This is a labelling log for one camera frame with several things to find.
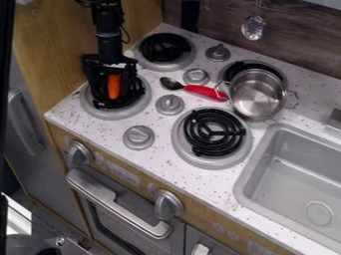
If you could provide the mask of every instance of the speckled countertop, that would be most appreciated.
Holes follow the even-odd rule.
[[[156,31],[174,32],[191,39],[197,49],[196,59],[184,70],[170,73],[152,72],[139,67],[140,75],[145,77],[153,88],[152,102],[142,113],[133,118],[117,122],[97,120],[82,110],[79,94],[77,93],[81,89],[79,88],[45,113],[46,120],[141,171],[163,182],[170,183],[181,192],[199,199],[221,214],[253,229],[294,253],[337,254],[241,206],[236,201],[232,188],[248,158],[239,165],[219,171],[200,169],[179,158],[171,146],[171,127],[179,116],[162,116],[156,111],[155,103],[161,96],[176,94],[185,101],[184,112],[198,107],[221,107],[232,111],[230,103],[215,103],[182,91],[166,91],[160,86],[159,78],[169,76],[182,81],[182,74],[185,70],[202,68],[211,75],[212,82],[208,85],[214,86],[219,71],[229,63],[238,60],[259,60],[279,68],[287,76],[289,90],[297,92],[299,105],[296,109],[285,108],[275,117],[265,122],[247,122],[253,135],[252,150],[257,146],[268,126],[275,123],[290,124],[341,143],[341,140],[323,133],[332,110],[334,108],[341,109],[341,81],[227,44],[225,44],[225,47],[231,51],[231,58],[224,63],[214,63],[205,57],[204,52],[207,48],[215,46],[218,43],[217,41],[167,24],[159,25]],[[127,51],[126,54],[132,56],[133,52]],[[135,125],[145,125],[154,130],[156,142],[152,147],[142,151],[134,151],[125,147],[122,141],[123,134],[125,130]]]

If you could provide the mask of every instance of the sink drain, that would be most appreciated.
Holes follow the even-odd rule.
[[[308,219],[315,225],[326,226],[333,219],[333,211],[322,202],[311,202],[305,209]]]

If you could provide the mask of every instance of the backsplash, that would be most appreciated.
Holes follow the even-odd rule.
[[[264,37],[248,41],[240,26],[254,14],[255,0],[199,1],[199,34],[341,79],[340,10],[301,0],[263,0]],[[181,0],[165,0],[164,21],[180,26],[180,10]]]

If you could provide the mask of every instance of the spoon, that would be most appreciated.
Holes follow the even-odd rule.
[[[160,78],[160,82],[163,87],[167,90],[176,91],[176,90],[185,90],[188,93],[196,94],[197,96],[203,96],[205,98],[226,102],[228,100],[227,94],[224,92],[218,91],[213,88],[197,86],[197,85],[182,85],[177,80],[174,80],[169,77]]]
[[[259,16],[259,7],[262,0],[256,0],[256,12],[254,16],[245,19],[241,25],[241,32],[248,40],[257,41],[262,38],[266,26],[265,21]]]

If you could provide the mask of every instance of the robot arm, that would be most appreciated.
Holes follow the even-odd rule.
[[[103,79],[109,75],[120,75],[120,98],[129,92],[131,81],[137,76],[138,61],[123,55],[122,26],[125,22],[121,0],[76,0],[84,7],[92,9],[94,24],[97,28],[98,54],[84,55],[83,68],[87,74],[93,95],[101,95],[100,89]],[[122,68],[108,67],[108,65],[126,64]]]

